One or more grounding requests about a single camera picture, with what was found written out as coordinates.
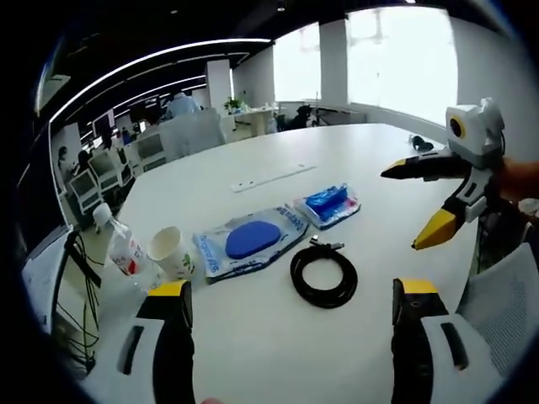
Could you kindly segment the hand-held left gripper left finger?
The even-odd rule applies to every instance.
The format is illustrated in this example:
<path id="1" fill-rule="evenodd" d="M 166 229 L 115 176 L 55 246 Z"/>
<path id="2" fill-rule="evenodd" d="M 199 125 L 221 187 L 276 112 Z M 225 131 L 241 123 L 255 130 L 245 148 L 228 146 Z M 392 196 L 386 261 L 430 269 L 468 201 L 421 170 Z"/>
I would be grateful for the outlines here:
<path id="1" fill-rule="evenodd" d="M 101 326 L 81 387 L 95 403 L 194 403 L 192 327 L 188 280 L 150 290 Z"/>

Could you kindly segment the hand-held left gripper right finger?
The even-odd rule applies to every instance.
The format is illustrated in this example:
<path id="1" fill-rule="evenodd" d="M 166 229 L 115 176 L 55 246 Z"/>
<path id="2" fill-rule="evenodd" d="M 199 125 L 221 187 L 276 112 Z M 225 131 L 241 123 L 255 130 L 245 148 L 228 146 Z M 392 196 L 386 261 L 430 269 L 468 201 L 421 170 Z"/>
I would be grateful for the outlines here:
<path id="1" fill-rule="evenodd" d="M 396 278 L 392 292 L 392 402 L 488 401 L 503 378 L 480 334 L 428 280 Z"/>

